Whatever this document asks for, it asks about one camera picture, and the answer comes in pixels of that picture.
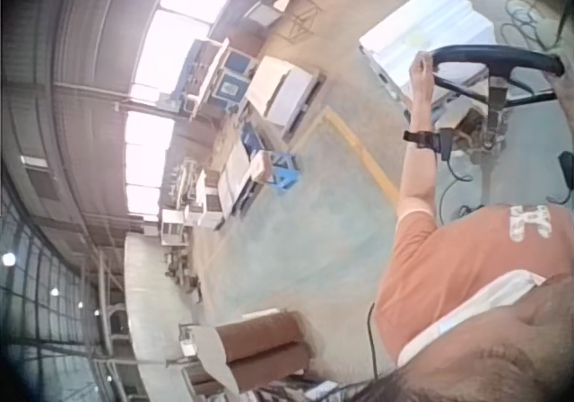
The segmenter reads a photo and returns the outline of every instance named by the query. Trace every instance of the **white foam packaging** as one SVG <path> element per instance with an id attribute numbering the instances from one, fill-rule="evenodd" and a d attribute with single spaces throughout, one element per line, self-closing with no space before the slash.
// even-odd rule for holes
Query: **white foam packaging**
<path id="1" fill-rule="evenodd" d="M 375 73 L 383 73 L 410 98 L 409 67 L 417 52 L 448 45 L 493 45 L 496 39 L 492 22 L 468 0 L 410 0 L 362 36 L 360 43 Z M 445 63 L 439 75 L 466 83 L 483 69 L 477 64 Z M 434 100 L 445 93 L 437 88 Z"/>

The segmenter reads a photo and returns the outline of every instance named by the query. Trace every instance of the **glass wall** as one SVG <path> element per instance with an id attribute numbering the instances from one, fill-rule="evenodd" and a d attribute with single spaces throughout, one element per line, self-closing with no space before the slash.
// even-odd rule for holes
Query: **glass wall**
<path id="1" fill-rule="evenodd" d="M 2 188 L 0 336 L 34 400 L 112 400 L 100 355 L 97 291 L 27 224 Z"/>

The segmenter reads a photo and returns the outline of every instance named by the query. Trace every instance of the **white styrofoam block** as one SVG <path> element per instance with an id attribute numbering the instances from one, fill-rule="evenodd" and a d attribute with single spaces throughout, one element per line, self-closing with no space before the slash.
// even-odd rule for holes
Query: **white styrofoam block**
<path id="1" fill-rule="evenodd" d="M 449 45 L 496 44 L 491 21 L 475 12 L 468 0 L 410 0 L 360 38 L 370 62 L 411 97 L 409 67 L 419 51 Z M 439 75 L 463 83 L 484 69 L 469 63 L 447 63 Z M 437 90 L 434 100 L 444 91 Z"/>

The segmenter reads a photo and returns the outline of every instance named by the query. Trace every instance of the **wrist strap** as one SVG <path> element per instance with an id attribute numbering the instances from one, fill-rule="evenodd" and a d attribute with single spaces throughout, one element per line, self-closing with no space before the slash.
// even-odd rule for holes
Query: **wrist strap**
<path id="1" fill-rule="evenodd" d="M 407 130 L 403 134 L 403 140 L 416 144 L 416 147 L 419 149 L 426 148 L 431 149 L 435 153 L 440 153 L 440 136 L 431 131 L 412 133 Z"/>

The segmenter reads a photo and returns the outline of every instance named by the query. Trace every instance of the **steering handle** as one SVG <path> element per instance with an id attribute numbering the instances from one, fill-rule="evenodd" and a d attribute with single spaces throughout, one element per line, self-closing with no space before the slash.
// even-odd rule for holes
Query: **steering handle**
<path id="1" fill-rule="evenodd" d="M 495 45 L 453 45 L 432 52 L 435 66 L 442 63 L 485 64 L 490 75 L 510 78 L 516 67 L 532 68 L 562 76 L 564 64 L 557 57 L 521 48 Z"/>

